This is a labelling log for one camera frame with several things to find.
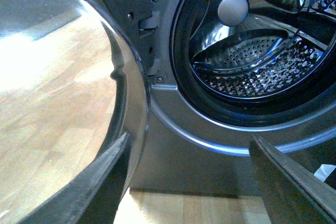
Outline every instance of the washing machine opening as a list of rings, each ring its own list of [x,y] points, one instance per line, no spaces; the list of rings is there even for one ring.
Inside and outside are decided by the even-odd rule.
[[[335,0],[246,3],[182,0],[172,34],[180,91],[197,110],[235,125],[318,110],[336,79]]]

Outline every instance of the white ball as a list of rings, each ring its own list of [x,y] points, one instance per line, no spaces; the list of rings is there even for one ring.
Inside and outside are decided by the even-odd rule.
[[[225,26],[237,26],[248,14],[247,0],[222,0],[218,7],[218,17]]]

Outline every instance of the metal bracket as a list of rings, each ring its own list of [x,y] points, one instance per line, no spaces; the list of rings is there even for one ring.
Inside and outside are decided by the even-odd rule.
[[[161,60],[159,58],[156,58],[154,60],[153,66],[148,70],[147,76],[154,76],[158,72],[158,70],[162,67]]]
[[[139,20],[139,30],[153,30],[159,26],[160,16],[159,12],[153,12],[149,18]]]

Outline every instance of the door glass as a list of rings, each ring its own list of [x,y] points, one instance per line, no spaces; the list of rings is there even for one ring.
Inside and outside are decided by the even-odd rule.
[[[0,223],[16,223],[95,158],[116,82],[83,0],[0,0]]]

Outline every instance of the washing machine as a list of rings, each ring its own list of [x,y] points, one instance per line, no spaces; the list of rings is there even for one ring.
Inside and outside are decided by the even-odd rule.
[[[260,196],[275,173],[256,175],[254,139],[309,173],[336,164],[336,0],[85,2],[113,30],[116,110],[97,158],[23,223],[105,223],[128,187]]]
[[[259,195],[253,135],[312,173],[335,163],[334,0],[151,1],[150,122],[131,187]]]

